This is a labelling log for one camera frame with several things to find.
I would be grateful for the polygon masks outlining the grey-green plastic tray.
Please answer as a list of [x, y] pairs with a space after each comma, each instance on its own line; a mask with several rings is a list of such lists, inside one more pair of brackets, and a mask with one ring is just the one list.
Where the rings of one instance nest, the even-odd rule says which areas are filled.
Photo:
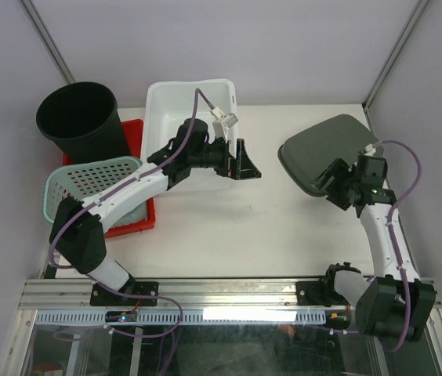
[[312, 197], [325, 192], [312, 182], [337, 158], [351, 165], [358, 153], [379, 140], [355, 117], [340, 114], [287, 139], [277, 152], [284, 170], [296, 185]]

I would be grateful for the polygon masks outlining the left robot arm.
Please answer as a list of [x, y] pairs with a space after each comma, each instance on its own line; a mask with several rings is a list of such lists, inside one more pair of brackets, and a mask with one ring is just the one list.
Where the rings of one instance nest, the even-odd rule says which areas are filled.
[[245, 141], [237, 139], [235, 149], [230, 147], [222, 136], [210, 141], [204, 121], [187, 118], [176, 136], [129, 176], [83, 200], [63, 199], [50, 233], [50, 249], [58, 251], [78, 273], [103, 285], [117, 304], [130, 302], [135, 292], [133, 277], [107, 254], [107, 231], [132, 209], [189, 178], [195, 168], [210, 168], [233, 180], [261, 178]]

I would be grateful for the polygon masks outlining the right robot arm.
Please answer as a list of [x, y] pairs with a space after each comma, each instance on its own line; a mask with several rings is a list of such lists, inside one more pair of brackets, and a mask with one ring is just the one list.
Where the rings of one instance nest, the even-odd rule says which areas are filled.
[[331, 306], [345, 299], [355, 310], [359, 333], [393, 339], [396, 347], [417, 342], [436, 301], [422, 281], [401, 236], [395, 193], [385, 187], [388, 164], [382, 157], [360, 155], [355, 164], [335, 159], [313, 184], [336, 207], [354, 208], [367, 235], [374, 275], [366, 280], [350, 263], [331, 264], [313, 294]]

